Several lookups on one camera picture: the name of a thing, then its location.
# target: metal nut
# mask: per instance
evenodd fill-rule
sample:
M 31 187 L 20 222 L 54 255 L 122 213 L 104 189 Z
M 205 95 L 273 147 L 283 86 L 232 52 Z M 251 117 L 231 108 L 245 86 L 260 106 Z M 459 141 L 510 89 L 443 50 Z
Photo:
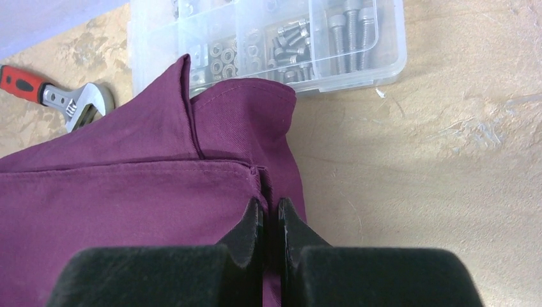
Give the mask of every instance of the metal nut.
M 252 58 L 248 68 L 250 72 L 259 72 L 261 70 L 261 59 Z
M 247 45 L 257 45 L 259 42 L 261 42 L 261 31 L 258 29 L 252 30 L 247 35 Z
M 233 49 L 233 51 L 237 52 L 237 38 L 234 38 L 231 41 L 231 48 Z
M 259 48 L 258 46 L 255 46 L 255 45 L 250 45 L 248 46 L 247 48 L 247 54 L 251 57 L 251 58 L 254 58 L 256 56 L 259 56 Z
M 237 76 L 235 66 L 233 64 L 228 64 L 222 69 L 222 78 L 229 79 Z
M 218 75 L 222 72 L 223 68 L 224 63 L 219 59 L 215 59 L 213 63 L 211 63 L 211 74 Z
M 222 54 L 222 50 L 224 50 L 224 46 L 221 43 L 215 43 L 211 48 L 211 51 L 209 51 L 209 54 L 213 58 L 218 58 Z
M 233 58 L 235 58 L 235 52 L 232 48 L 226 48 L 222 51 L 221 60 L 224 64 L 233 62 Z
M 266 11 L 268 11 L 270 13 L 273 13 L 274 11 L 276 11 L 278 7 L 279 7 L 279 3 L 277 2 L 277 0 L 266 0 L 265 1 L 265 9 L 266 9 Z

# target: wrench head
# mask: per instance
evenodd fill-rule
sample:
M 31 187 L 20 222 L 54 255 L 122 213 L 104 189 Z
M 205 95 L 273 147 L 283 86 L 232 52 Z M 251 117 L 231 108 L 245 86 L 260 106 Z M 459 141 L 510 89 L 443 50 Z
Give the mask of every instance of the wrench head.
M 111 92 L 104 86 L 88 83 L 73 92 L 77 109 L 71 119 L 66 121 L 68 132 L 77 130 L 90 123 L 96 112 L 102 116 L 109 114 L 114 109 Z

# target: textured surface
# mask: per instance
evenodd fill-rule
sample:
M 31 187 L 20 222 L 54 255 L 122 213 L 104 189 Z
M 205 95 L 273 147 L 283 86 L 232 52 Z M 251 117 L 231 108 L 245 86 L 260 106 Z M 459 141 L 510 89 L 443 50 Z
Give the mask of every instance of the textured surface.
M 128 7 L 4 61 L 130 99 Z M 307 218 L 331 244 L 446 248 L 488 306 L 542 301 L 542 3 L 405 0 L 399 82 L 300 98 L 288 135 Z M 0 155 L 62 133 L 0 93 Z

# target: purple fabric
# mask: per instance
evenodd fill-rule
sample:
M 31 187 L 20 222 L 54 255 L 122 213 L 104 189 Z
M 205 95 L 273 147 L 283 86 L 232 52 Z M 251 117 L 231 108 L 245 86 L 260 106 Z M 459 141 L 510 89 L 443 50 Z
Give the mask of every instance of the purple fabric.
M 214 244 L 260 199 L 264 306 L 280 302 L 277 203 L 305 218 L 286 143 L 295 93 L 261 79 L 188 97 L 180 58 L 127 105 L 0 159 L 0 306 L 42 306 L 63 266 L 93 246 Z

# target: plastic organizer box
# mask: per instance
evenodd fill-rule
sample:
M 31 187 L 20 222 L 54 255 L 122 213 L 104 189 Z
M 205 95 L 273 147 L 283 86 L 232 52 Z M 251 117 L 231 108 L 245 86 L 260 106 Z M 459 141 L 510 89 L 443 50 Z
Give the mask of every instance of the plastic organizer box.
M 189 53 L 190 94 L 235 77 L 297 93 L 393 83 L 407 61 L 402 0 L 131 0 L 134 94 Z

